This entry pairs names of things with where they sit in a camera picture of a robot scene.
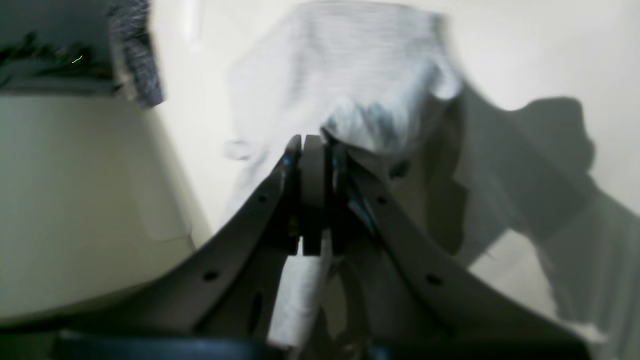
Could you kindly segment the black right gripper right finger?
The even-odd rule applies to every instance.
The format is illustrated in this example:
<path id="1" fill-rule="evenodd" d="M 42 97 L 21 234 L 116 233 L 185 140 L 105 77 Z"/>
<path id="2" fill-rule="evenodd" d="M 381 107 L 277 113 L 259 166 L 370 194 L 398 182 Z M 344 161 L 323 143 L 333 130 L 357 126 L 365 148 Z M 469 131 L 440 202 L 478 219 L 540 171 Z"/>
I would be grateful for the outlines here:
<path id="1" fill-rule="evenodd" d="M 584 351 L 574 333 L 476 278 L 421 232 L 377 159 L 327 148 L 334 241 L 354 272 L 368 351 Z"/>

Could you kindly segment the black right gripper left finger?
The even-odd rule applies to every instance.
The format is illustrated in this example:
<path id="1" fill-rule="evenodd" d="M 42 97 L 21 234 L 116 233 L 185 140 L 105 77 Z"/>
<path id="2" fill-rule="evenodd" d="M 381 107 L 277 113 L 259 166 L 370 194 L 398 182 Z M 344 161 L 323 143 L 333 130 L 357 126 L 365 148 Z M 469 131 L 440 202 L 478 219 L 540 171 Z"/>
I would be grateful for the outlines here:
<path id="1" fill-rule="evenodd" d="M 281 272 L 303 241 L 320 255 L 326 146 L 295 135 L 232 219 L 189 259 L 60 332 L 62 346 L 265 346 Z"/>

